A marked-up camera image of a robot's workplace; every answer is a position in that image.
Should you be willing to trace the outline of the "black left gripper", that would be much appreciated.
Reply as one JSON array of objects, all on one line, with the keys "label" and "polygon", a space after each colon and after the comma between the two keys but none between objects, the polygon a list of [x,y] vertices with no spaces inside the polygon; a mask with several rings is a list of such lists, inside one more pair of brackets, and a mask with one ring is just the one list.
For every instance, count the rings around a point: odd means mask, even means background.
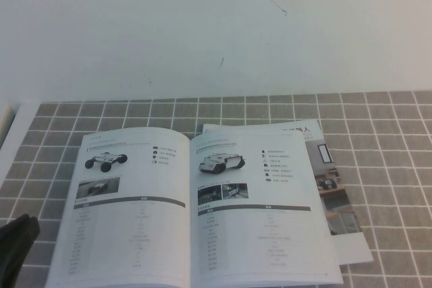
[{"label": "black left gripper", "polygon": [[1,227],[1,288],[14,288],[36,238],[40,233],[39,221],[28,214]]}]

